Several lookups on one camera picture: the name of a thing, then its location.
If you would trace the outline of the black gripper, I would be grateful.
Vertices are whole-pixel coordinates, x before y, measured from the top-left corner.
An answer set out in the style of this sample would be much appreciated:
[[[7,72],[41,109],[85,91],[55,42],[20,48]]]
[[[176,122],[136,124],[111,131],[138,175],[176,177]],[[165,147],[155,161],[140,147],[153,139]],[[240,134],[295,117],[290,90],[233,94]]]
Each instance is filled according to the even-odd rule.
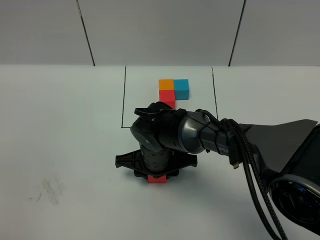
[[[160,151],[155,151],[141,144],[138,150],[117,155],[115,166],[131,169],[136,177],[144,179],[149,176],[155,179],[165,176],[169,179],[178,176],[181,169],[198,164],[198,150],[187,151],[178,142],[161,147]]]

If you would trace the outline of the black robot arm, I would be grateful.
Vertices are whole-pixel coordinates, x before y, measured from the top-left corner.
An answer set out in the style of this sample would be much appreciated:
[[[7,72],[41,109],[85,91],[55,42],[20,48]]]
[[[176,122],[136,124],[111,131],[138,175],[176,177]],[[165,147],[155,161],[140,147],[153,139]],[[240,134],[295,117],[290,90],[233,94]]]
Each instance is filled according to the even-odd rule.
[[[176,176],[198,163],[197,154],[216,152],[237,166],[251,150],[248,163],[262,187],[290,221],[320,232],[320,125],[310,119],[278,125],[235,124],[208,111],[172,109],[163,102],[136,108],[130,127],[139,149],[115,158],[135,176]]]

